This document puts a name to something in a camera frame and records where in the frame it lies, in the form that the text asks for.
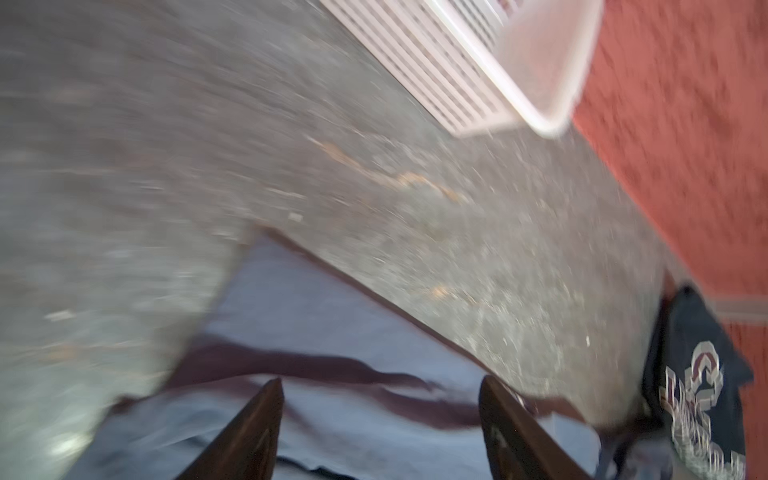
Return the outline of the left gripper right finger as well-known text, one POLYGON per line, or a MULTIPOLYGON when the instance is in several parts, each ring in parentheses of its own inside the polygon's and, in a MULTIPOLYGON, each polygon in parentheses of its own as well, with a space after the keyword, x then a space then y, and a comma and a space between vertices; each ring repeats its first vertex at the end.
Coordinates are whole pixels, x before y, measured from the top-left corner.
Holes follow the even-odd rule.
POLYGON ((493 376, 481 383, 479 414, 493 479, 590 478, 493 376))

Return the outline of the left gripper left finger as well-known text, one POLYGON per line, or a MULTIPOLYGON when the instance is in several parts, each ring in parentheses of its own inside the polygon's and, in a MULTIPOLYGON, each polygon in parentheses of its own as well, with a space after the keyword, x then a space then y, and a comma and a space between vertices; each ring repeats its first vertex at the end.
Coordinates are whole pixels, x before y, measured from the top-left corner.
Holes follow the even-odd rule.
POLYGON ((272 379, 177 479, 271 479, 283 407, 282 382, 272 379))

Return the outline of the grey-blue tank top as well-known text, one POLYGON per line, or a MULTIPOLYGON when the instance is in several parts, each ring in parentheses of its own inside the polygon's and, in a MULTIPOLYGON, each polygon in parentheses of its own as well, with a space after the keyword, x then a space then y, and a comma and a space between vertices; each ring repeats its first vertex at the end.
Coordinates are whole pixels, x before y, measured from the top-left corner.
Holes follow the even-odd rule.
MULTIPOLYGON (((177 479, 278 378, 284 407, 271 479, 493 479, 479 414, 486 376, 497 378, 269 233, 170 377, 152 395, 114 406, 68 477, 177 479)), ((653 428, 602 435, 567 400, 502 384, 589 479, 671 477, 671 445, 653 428)))

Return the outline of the navy tank top red trim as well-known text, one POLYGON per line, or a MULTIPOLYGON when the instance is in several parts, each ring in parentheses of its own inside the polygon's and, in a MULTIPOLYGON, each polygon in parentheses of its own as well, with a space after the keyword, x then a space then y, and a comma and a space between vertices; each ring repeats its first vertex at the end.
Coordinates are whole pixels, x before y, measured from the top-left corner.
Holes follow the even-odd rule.
POLYGON ((699 292, 683 285, 661 301, 641 391, 679 459, 701 479, 744 479, 740 389, 753 372, 699 292))

